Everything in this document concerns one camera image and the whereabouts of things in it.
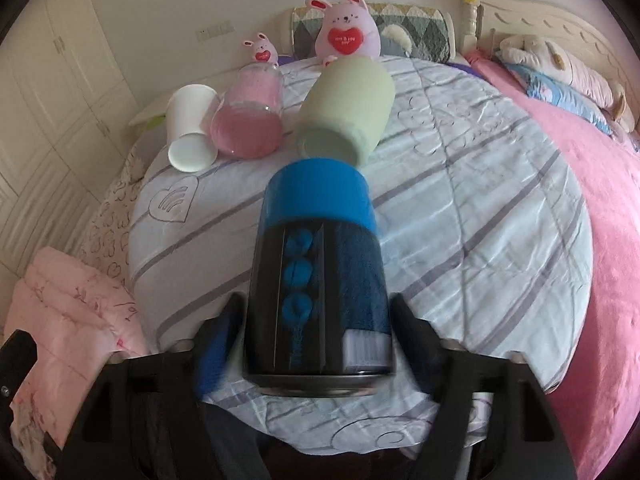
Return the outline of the blue and black metal cup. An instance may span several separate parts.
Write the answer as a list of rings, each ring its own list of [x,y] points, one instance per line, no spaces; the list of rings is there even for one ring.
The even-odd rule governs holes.
[[[335,159],[292,162],[262,200],[243,375],[270,396],[311,398],[368,394],[394,368],[367,181]]]

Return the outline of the white paper cup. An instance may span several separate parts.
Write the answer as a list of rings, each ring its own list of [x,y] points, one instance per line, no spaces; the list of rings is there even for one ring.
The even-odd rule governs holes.
[[[167,156],[175,169],[198,172],[216,162],[209,129],[218,106],[218,93],[206,84],[187,84],[171,96],[165,122]]]

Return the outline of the pink transparent glass cup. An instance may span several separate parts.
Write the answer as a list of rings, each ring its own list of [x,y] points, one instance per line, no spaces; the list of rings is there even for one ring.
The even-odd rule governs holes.
[[[210,126],[218,151],[239,159],[263,158],[280,148],[283,77],[269,63],[247,65],[236,75]]]

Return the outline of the pale green cup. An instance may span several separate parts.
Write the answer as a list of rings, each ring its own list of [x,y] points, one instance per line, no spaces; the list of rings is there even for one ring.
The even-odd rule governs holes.
[[[321,71],[299,109],[299,153],[363,166],[382,138],[394,101],[394,81],[381,62],[339,58]]]

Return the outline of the pink fleece blanket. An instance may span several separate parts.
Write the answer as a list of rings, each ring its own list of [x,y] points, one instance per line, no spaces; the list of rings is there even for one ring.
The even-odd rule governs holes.
[[[639,159],[582,118],[526,96],[483,53],[466,58],[541,125],[585,196],[593,240],[590,301],[574,358],[550,401],[578,478],[594,479],[639,414]]]

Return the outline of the folded pink quilt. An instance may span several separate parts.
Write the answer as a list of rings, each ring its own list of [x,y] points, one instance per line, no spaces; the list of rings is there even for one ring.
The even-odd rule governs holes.
[[[11,403],[12,443],[31,474],[51,479],[49,436],[63,446],[86,393],[115,352],[145,356],[136,303],[124,285],[51,247],[14,287],[4,333],[29,333],[37,362]]]

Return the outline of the heart pattern bed sheet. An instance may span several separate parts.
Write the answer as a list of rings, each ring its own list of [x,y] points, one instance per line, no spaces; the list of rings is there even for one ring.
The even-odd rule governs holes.
[[[128,238],[134,205],[150,162],[143,158],[142,142],[134,144],[122,172],[110,184],[104,200],[92,215],[73,256],[130,287]]]

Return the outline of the grey striped white quilt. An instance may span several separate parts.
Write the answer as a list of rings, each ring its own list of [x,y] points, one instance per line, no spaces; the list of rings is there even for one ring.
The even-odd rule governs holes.
[[[396,96],[363,167],[387,287],[437,333],[490,356],[524,354],[559,385],[584,326],[592,275],[588,211],[575,175],[533,118],[487,81],[383,58]],[[257,160],[198,174],[149,166],[131,217],[130,284],[155,349],[191,336],[244,292],[268,180],[293,139]]]

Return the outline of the white wardrobe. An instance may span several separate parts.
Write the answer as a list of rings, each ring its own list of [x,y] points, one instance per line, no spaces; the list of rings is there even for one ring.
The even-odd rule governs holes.
[[[139,105],[92,0],[29,0],[1,43],[1,309],[44,246],[71,254]]]

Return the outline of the blue cartoon pillow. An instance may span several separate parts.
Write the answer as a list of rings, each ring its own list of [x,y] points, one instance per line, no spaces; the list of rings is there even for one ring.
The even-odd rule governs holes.
[[[503,67],[523,87],[526,96],[579,116],[607,136],[612,136],[613,130],[597,104],[582,96],[568,84],[562,84],[524,65],[504,63]]]

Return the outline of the small pink bunny plush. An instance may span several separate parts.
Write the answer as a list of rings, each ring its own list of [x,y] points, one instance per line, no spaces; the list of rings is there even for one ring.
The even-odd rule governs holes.
[[[279,65],[278,51],[263,32],[258,32],[254,40],[244,40],[243,46],[250,48],[250,55],[254,63]]]

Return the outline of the cream wooden bed headboard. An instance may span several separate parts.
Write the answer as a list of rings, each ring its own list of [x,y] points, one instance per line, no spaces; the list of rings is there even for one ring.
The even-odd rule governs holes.
[[[639,113],[639,81],[624,69],[611,41],[578,15],[536,0],[461,0],[456,26],[461,54],[495,52],[513,35],[548,37],[608,79],[623,85],[629,107]]]

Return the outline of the large pink bunny plush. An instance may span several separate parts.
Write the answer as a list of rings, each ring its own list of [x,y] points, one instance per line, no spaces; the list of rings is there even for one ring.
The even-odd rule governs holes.
[[[328,66],[338,58],[360,55],[374,60],[381,55],[381,37],[366,0],[306,0],[309,9],[323,14],[314,52]]]

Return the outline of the white wall socket plate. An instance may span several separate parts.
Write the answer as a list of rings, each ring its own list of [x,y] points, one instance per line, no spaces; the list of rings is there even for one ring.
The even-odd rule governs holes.
[[[231,34],[235,31],[233,24],[230,21],[223,21],[208,27],[198,29],[195,32],[196,40],[198,42],[208,41],[220,36]]]

